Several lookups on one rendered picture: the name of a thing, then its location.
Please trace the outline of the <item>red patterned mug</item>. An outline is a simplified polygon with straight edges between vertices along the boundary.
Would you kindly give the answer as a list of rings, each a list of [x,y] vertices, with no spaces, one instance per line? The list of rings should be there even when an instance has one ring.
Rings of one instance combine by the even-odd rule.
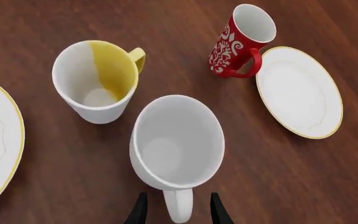
[[[251,4],[238,5],[232,12],[208,57],[210,70],[221,78],[249,78],[262,66],[260,50],[277,34],[267,12]]]

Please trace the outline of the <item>plain white mug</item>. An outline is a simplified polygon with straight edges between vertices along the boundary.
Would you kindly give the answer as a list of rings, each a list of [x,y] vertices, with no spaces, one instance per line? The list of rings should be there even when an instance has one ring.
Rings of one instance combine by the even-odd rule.
[[[137,176],[163,192],[171,220],[185,223],[193,211],[193,188],[218,171],[224,150],[223,129],[205,104],[167,95],[140,112],[129,154]]]

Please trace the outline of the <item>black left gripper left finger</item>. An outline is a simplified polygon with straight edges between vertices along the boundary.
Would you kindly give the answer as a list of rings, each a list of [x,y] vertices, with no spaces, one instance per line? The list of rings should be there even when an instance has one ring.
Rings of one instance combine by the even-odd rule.
[[[148,210],[147,194],[139,194],[137,201],[123,224],[146,224]]]

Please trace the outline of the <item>white and yellow mug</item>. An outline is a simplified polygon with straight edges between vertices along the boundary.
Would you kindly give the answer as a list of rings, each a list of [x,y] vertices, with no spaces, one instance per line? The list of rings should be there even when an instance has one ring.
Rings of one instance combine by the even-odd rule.
[[[142,48],[126,52],[103,40],[77,42],[55,59],[53,85],[85,121],[108,124],[123,114],[135,93],[145,59]]]

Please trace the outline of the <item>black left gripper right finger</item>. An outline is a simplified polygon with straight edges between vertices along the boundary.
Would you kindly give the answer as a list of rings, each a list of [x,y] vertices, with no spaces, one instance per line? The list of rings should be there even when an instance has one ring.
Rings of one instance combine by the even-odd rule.
[[[216,192],[211,194],[210,210],[213,224],[234,224]]]

